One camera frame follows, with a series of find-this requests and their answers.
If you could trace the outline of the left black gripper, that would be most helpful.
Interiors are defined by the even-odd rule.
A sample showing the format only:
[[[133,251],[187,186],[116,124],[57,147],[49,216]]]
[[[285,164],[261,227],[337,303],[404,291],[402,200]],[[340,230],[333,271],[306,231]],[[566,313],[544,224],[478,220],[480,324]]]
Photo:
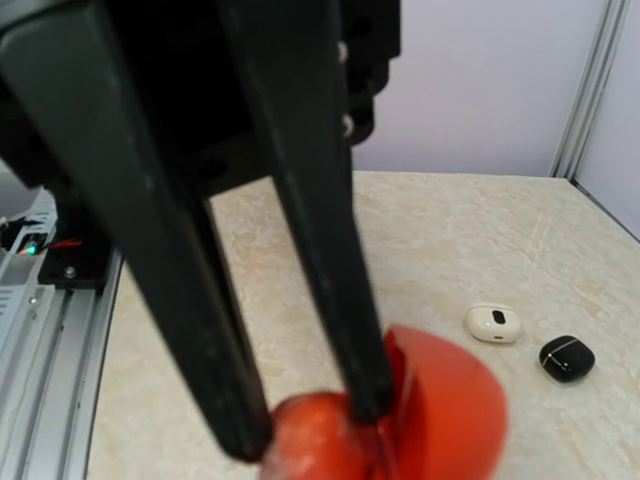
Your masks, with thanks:
[[[351,146],[401,53],[398,1],[341,1]],[[214,1],[5,1],[1,156],[85,207],[127,261],[207,426],[272,437],[210,198],[265,176]]]

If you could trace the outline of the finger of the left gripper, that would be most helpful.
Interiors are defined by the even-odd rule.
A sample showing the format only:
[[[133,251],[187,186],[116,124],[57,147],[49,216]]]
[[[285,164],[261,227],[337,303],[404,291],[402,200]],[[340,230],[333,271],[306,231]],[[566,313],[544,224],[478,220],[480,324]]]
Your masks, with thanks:
[[[223,1],[221,22],[354,417],[393,402],[346,169],[347,106],[334,1]]]

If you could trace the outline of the white earbud charging case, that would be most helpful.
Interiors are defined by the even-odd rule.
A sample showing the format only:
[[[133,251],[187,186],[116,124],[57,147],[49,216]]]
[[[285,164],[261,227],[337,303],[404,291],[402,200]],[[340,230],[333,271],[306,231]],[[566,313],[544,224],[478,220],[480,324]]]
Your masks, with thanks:
[[[475,304],[466,312],[464,322],[476,340],[487,343],[512,344],[523,334],[518,314],[506,305]]]

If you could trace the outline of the red round charging case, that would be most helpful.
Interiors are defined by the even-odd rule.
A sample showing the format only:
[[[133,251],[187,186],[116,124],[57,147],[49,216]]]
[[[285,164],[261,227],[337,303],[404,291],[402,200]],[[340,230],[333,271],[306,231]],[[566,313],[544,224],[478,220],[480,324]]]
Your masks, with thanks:
[[[385,335],[390,413],[355,421],[344,393],[292,396],[273,412],[261,479],[488,479],[508,430],[505,395],[477,357],[399,325]]]

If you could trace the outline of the black earbud charging case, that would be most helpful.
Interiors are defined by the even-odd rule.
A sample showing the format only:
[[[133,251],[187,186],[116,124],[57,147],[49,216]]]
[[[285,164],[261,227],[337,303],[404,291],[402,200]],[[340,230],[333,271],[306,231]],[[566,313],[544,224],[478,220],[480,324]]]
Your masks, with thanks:
[[[581,380],[591,372],[596,363],[593,351],[571,335],[552,339],[542,346],[538,357],[542,369],[560,383]]]

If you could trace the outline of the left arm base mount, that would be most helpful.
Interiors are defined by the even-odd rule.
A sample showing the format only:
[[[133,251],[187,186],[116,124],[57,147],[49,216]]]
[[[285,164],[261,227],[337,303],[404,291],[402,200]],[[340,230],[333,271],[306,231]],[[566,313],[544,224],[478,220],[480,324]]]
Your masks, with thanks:
[[[88,210],[41,190],[32,206],[1,219],[1,285],[102,290],[112,256]]]

